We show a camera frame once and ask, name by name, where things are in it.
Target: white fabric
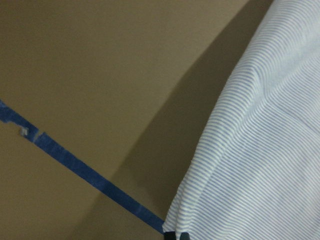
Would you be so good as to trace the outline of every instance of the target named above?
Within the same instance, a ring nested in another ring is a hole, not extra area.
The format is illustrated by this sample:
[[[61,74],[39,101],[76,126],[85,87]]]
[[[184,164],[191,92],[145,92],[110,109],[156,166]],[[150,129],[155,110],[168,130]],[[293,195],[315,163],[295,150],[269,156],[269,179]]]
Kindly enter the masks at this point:
[[[191,240],[320,239],[320,0],[273,2],[163,230]]]

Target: cloth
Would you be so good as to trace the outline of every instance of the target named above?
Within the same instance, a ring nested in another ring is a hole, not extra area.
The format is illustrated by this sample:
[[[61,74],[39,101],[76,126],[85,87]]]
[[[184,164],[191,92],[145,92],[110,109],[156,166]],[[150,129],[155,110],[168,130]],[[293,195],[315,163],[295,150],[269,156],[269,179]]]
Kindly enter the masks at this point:
[[[272,3],[163,230],[177,240],[320,240],[320,0]]]

